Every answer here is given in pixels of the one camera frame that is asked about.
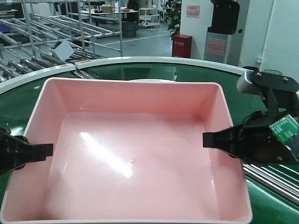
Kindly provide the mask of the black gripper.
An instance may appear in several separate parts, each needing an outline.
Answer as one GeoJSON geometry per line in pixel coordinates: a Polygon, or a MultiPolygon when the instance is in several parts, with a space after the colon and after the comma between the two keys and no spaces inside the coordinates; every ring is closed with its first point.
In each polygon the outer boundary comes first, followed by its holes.
{"type": "Polygon", "coordinates": [[[216,148],[246,164],[299,164],[298,116],[257,111],[243,125],[202,134],[204,148],[216,148]]]}

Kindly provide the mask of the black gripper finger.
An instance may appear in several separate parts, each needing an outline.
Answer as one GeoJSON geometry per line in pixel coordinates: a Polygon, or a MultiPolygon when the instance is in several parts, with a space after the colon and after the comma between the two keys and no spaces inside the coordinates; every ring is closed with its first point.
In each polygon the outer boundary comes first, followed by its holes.
{"type": "Polygon", "coordinates": [[[10,129],[0,129],[0,174],[19,170],[31,162],[45,161],[53,155],[53,144],[31,144],[22,135],[13,136],[10,129]]]}

